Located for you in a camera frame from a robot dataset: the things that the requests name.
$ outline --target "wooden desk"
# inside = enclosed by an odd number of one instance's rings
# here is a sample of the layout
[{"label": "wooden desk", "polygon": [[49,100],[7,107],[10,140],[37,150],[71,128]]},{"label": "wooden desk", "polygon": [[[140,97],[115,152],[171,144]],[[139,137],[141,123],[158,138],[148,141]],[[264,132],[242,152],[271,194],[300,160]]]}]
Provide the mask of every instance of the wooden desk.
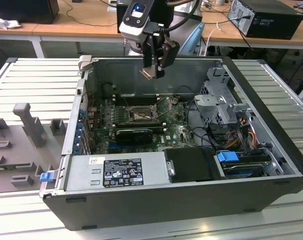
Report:
[{"label": "wooden desk", "polygon": [[[81,3],[72,3],[71,0],[58,0],[59,14],[53,24],[23,23],[21,28],[3,30],[0,29],[0,39],[31,41],[38,58],[46,57],[42,49],[42,41],[76,42],[104,42],[122,43],[122,35],[117,33],[116,12],[107,11],[108,6],[99,0],[83,0]],[[282,0],[289,6],[294,6],[295,1]],[[229,5],[214,7],[218,11],[228,11]],[[90,26],[79,24],[67,16],[67,11],[75,20],[84,24],[111,25]],[[204,11],[203,22],[215,23],[227,20],[227,17],[219,12]],[[231,23],[221,23],[222,31],[215,31],[209,44],[212,46],[247,47],[237,28]],[[202,36],[207,40],[210,32],[216,28],[215,24],[206,24]],[[303,22],[291,40],[247,38],[253,48],[283,48],[303,49]]]},{"label": "wooden desk", "polygon": [[[79,24],[67,16],[67,11],[71,9],[67,3],[73,8],[68,14],[84,24]],[[84,0],[81,3],[73,3],[70,0],[58,0],[58,4],[59,13],[53,24],[38,24],[33,30],[34,35],[122,38],[122,35],[117,33],[116,12],[107,11],[108,6],[101,1]]]},{"label": "wooden desk", "polygon": [[[290,7],[293,7],[295,3],[303,3],[302,1],[291,1],[291,0],[282,0],[283,3],[287,4]],[[221,7],[213,7],[218,11],[228,10],[229,4],[225,3]],[[202,12],[202,21],[205,23],[216,23],[223,22],[228,20],[225,15],[220,12]],[[247,47],[247,44],[244,42],[241,34],[237,28],[231,23],[221,23],[219,27],[222,29],[216,30],[210,37],[210,45],[215,46],[230,46],[230,47]],[[204,31],[202,36],[207,40],[209,34],[213,29],[216,28],[215,24],[205,24]],[[254,48],[279,48],[279,49],[303,49],[303,21],[299,25],[298,29],[294,33],[291,40],[281,40],[281,39],[266,39],[266,38],[246,38],[247,42],[251,47]]]},{"label": "wooden desk", "polygon": [[37,26],[37,23],[22,23],[21,27],[10,28],[4,30],[0,28],[0,34],[4,35],[33,35],[33,30]]}]

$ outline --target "power supply label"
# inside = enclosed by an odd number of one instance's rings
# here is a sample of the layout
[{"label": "power supply label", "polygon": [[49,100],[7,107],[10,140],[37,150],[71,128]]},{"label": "power supply label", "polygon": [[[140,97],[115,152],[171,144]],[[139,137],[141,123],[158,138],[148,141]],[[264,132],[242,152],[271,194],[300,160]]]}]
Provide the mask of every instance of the power supply label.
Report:
[{"label": "power supply label", "polygon": [[105,188],[144,185],[142,159],[105,160],[102,185]]}]

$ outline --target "floor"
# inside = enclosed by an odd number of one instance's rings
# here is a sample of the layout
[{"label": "floor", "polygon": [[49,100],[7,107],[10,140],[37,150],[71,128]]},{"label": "floor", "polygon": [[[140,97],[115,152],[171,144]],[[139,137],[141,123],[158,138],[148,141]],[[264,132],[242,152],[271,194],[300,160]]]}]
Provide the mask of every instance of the floor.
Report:
[{"label": "floor", "polygon": [[[81,55],[77,53],[74,42],[50,41],[42,42],[42,46],[48,58],[78,58]],[[122,43],[82,42],[81,49],[82,54],[95,57],[119,57],[123,55]],[[229,47],[224,47],[221,49],[221,54],[225,56],[230,51]],[[277,62],[280,52],[281,50],[268,49],[262,58],[272,64]],[[36,58],[36,54],[32,43],[29,41],[0,40],[0,68],[8,57]],[[280,63],[274,66],[274,70],[283,80],[288,81],[302,60],[303,50],[289,50]],[[290,87],[296,90],[301,79],[303,79],[303,65],[291,81]]]}]

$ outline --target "table leg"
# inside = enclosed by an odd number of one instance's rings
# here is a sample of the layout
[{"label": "table leg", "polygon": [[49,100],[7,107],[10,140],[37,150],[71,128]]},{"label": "table leg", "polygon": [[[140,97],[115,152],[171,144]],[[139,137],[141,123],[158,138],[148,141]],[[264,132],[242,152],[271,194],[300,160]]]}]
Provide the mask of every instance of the table leg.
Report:
[{"label": "table leg", "polygon": [[39,37],[38,38],[33,38],[31,40],[31,43],[33,45],[33,49],[35,50],[37,58],[44,59],[44,58],[47,57],[46,53],[42,49],[41,39]]},{"label": "table leg", "polygon": [[82,54],[82,48],[81,48],[81,43],[79,41],[76,41],[76,49],[78,54]]}]

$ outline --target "blue drive latch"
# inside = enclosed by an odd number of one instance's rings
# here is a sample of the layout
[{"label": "blue drive latch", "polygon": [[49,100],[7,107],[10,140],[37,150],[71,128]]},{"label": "blue drive latch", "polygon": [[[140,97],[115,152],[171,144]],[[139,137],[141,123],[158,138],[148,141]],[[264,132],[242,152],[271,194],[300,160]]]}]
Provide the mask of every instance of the blue drive latch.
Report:
[{"label": "blue drive latch", "polygon": [[40,175],[39,181],[40,182],[53,182],[54,181],[54,172],[53,171],[43,172]]},{"label": "blue drive latch", "polygon": [[238,162],[240,159],[235,151],[221,151],[217,154],[219,162]]}]

